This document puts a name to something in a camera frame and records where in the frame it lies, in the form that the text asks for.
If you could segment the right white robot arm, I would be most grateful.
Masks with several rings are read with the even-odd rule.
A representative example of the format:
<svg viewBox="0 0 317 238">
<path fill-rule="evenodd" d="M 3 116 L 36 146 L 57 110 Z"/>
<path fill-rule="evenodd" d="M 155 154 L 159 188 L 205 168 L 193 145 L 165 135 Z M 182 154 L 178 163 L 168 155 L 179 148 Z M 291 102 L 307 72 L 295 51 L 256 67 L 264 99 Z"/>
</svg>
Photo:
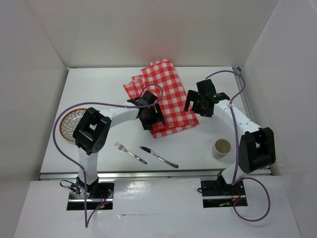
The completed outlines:
<svg viewBox="0 0 317 238">
<path fill-rule="evenodd" d="M 228 194 L 237 180 L 276 162 L 274 133 L 269 127 L 262 128 L 251 121 L 224 92 L 217 93 L 210 79 L 196 83 L 197 91 L 189 90 L 184 106 L 203 117 L 220 118 L 235 133 L 236 159 L 217 175 L 216 189 Z"/>
</svg>

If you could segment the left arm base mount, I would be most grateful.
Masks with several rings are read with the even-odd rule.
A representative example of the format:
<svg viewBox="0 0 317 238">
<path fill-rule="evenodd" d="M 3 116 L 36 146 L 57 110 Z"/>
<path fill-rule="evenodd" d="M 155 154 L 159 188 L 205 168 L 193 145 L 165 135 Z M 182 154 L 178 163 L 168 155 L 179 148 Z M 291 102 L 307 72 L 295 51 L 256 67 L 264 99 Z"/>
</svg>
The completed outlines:
<svg viewBox="0 0 317 238">
<path fill-rule="evenodd" d="M 59 185 L 70 190 L 67 210 L 84 210 L 84 190 L 78 184 L 69 180 L 62 180 Z M 98 206 L 101 210 L 112 210 L 113 192 L 113 182 L 99 183 L 97 190 L 87 193 L 87 210 L 94 210 Z"/>
</svg>

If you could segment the silver table knife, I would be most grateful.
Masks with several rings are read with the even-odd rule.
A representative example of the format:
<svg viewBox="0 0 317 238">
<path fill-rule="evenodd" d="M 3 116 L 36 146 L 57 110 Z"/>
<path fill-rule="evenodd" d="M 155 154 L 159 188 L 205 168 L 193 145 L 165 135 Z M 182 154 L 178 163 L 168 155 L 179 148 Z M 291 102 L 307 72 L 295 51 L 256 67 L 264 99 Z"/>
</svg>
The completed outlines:
<svg viewBox="0 0 317 238">
<path fill-rule="evenodd" d="M 179 168 L 179 165 L 178 164 L 175 164 L 175 163 L 172 163 L 166 159 L 164 159 L 163 157 L 159 156 L 156 152 L 154 152 L 152 149 L 148 148 L 148 147 L 145 147 L 145 146 L 140 146 L 140 149 L 144 150 L 145 152 L 151 154 L 152 156 L 158 158 L 159 160 L 161 160 L 162 162 L 168 164 L 169 166 L 177 169 Z"/>
</svg>

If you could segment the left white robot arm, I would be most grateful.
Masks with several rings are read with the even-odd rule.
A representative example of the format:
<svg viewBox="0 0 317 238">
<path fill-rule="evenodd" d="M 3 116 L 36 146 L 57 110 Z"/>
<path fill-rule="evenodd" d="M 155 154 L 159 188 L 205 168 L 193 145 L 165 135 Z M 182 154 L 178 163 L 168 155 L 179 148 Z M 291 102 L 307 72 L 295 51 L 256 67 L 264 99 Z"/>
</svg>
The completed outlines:
<svg viewBox="0 0 317 238">
<path fill-rule="evenodd" d="M 155 103 L 157 99 L 146 91 L 142 97 L 127 100 L 122 107 L 115 106 L 102 112 L 90 107 L 85 111 L 73 132 L 80 164 L 76 182 L 85 197 L 94 197 L 98 192 L 98 153 L 112 127 L 135 119 L 141 121 L 144 130 L 153 130 L 159 122 L 165 124 L 162 110 Z"/>
</svg>

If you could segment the red white checkered cloth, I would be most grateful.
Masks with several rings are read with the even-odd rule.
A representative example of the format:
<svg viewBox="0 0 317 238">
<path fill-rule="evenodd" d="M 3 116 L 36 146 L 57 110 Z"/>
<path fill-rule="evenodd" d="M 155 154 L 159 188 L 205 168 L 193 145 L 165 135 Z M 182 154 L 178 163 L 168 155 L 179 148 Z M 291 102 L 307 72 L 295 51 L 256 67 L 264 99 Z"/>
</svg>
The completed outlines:
<svg viewBox="0 0 317 238">
<path fill-rule="evenodd" d="M 153 138 L 168 136 L 199 125 L 199 121 L 191 109 L 184 111 L 187 95 L 176 69 L 170 61 L 162 59 L 153 62 L 150 66 L 141 69 L 141 72 L 140 75 L 133 76 L 132 80 L 123 87 L 131 99 L 143 94 L 144 88 L 160 97 L 161 91 L 156 86 L 159 85 L 162 88 L 163 98 L 159 102 L 159 106 L 165 124 L 160 122 L 153 126 L 150 131 Z"/>
</svg>

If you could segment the floral ceramic plate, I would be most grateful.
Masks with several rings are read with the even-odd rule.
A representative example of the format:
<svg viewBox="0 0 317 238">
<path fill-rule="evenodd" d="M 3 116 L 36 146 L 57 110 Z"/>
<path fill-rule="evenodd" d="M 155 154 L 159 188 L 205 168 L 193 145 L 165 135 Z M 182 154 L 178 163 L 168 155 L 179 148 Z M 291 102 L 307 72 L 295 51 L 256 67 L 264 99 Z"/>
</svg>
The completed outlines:
<svg viewBox="0 0 317 238">
<path fill-rule="evenodd" d="M 62 118 L 59 124 L 59 133 L 65 140 L 75 142 L 75 139 L 73 137 L 74 130 L 86 110 L 86 108 L 74 109 Z"/>
</svg>

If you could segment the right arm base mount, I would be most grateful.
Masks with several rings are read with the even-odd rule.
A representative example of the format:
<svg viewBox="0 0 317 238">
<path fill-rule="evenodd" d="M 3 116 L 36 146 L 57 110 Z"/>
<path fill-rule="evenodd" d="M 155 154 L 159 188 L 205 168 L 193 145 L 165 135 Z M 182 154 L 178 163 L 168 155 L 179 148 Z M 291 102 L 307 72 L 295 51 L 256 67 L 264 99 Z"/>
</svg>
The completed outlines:
<svg viewBox="0 0 317 238">
<path fill-rule="evenodd" d="M 227 185 L 220 188 L 215 180 L 202 180 L 201 187 L 197 192 L 202 195 L 204 208 L 225 208 L 236 206 L 248 206 L 246 192 L 243 182 L 240 181 L 234 186 Z"/>
</svg>

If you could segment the beige paper cup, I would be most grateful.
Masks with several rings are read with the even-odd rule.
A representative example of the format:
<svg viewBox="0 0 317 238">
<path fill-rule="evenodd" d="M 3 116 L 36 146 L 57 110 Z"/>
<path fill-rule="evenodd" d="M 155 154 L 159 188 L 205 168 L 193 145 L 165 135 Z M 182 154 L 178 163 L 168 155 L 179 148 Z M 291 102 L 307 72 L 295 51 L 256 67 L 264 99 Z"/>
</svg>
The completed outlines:
<svg viewBox="0 0 317 238">
<path fill-rule="evenodd" d="M 219 139 L 212 148 L 212 155 L 215 159 L 225 157 L 231 151 L 231 144 L 225 139 Z"/>
</svg>

